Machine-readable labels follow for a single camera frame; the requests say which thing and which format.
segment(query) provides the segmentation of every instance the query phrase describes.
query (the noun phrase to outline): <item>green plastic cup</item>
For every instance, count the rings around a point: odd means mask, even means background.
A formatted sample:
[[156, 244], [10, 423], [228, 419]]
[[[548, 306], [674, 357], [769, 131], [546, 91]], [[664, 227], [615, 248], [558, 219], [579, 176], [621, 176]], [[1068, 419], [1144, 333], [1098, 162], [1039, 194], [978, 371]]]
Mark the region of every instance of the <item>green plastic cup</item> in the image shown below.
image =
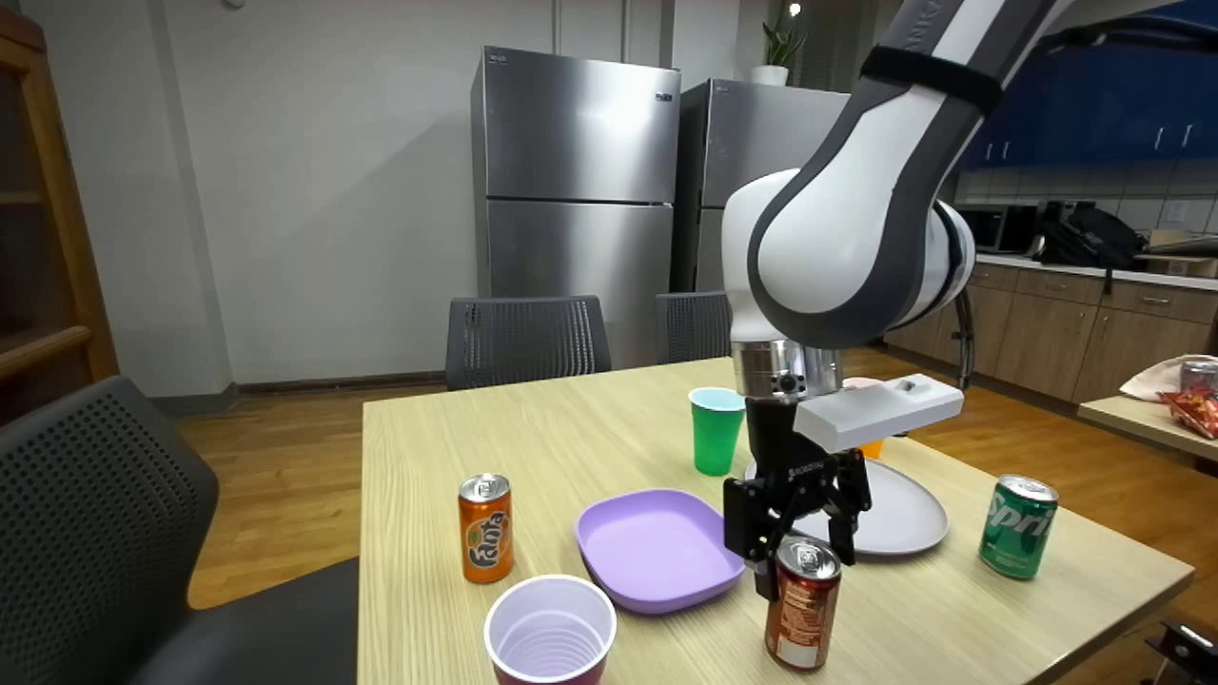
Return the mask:
[[694, 386], [694, 468], [702, 475], [728, 475], [745, 399], [736, 386]]

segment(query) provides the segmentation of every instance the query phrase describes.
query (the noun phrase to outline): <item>table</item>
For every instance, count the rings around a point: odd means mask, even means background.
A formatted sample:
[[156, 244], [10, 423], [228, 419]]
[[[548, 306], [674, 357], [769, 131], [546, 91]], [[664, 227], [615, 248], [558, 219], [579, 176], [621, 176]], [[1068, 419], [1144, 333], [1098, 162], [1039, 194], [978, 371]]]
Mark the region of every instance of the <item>table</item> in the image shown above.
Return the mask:
[[1169, 413], [1165, 403], [1144, 403], [1144, 399], [1129, 399], [1129, 394], [1100, 394], [1100, 399], [1082, 403], [1076, 413], [1090, 423], [1113, 424], [1120, 433], [1133, 433], [1142, 442], [1169, 443], [1189, 455], [1218, 465], [1218, 442], [1208, 442], [1208, 438], [1183, 430]]
[[[730, 385], [730, 364], [685, 360], [369, 403], [362, 679], [492, 679], [485, 611], [518, 578], [586, 574], [574, 522], [601, 497], [681, 485], [721, 508], [725, 478], [689, 465], [694, 385]], [[907, 438], [887, 442], [882, 465], [926, 483], [950, 534], [936, 553], [845, 570], [830, 665], [813, 679], [1035, 679], [1191, 574], [1189, 563], [1061, 508], [1039, 578], [1009, 583], [978, 563], [992, 475]], [[470, 587], [456, 559], [456, 483], [485, 468], [515, 478], [518, 568], [495, 587]], [[806, 679], [769, 658], [761, 621], [764, 600], [751, 578], [679, 615], [621, 611], [605, 685]]]

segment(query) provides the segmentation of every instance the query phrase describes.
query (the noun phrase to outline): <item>gray chair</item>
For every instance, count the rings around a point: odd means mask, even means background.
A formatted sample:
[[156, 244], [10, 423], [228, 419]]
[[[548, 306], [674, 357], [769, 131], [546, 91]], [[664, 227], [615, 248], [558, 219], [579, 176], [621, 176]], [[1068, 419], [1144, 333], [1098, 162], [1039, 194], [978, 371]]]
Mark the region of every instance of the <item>gray chair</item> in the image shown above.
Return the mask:
[[730, 306], [725, 289], [659, 291], [664, 357], [725, 357], [730, 353]]
[[598, 295], [459, 295], [450, 305], [450, 386], [601, 369], [608, 369], [608, 333]]
[[218, 475], [121, 375], [0, 424], [0, 679], [353, 679], [353, 559], [187, 605], [213, 508]]

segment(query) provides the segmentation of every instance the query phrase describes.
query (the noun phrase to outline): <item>wooden floor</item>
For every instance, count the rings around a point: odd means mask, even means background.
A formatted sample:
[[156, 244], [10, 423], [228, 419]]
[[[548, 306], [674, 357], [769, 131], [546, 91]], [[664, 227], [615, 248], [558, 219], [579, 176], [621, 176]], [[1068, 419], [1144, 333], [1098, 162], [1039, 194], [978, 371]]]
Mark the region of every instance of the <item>wooden floor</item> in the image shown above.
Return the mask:
[[[895, 375], [915, 369], [878, 351], [854, 351], [849, 371]], [[358, 553], [362, 403], [438, 391], [431, 385], [264, 386], [226, 409], [179, 419], [184, 438], [222, 475], [190, 600], [218, 605]], [[1161, 615], [1114, 636], [1066, 679], [1142, 679], [1156, 654], [1142, 644], [1165, 615], [1213, 636], [1218, 622], [1218, 475], [1191, 460], [1100, 424], [1066, 407], [1016, 399], [973, 385], [968, 409], [915, 433], [982, 473], [1025, 473], [1057, 485], [1061, 504], [1098, 516], [1197, 568]]]

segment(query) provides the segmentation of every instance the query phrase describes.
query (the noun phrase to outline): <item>refrigerator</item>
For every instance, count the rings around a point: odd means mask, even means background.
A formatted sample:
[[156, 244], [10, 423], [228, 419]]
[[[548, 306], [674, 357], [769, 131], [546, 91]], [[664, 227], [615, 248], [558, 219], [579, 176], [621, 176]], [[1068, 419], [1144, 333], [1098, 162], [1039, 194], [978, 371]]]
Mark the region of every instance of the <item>refrigerator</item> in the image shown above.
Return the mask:
[[612, 364], [659, 360], [679, 105], [674, 69], [486, 45], [472, 83], [481, 291], [593, 291]]
[[674, 204], [674, 289], [725, 289], [721, 225], [728, 197], [806, 162], [845, 105], [845, 91], [707, 79], [681, 96]]

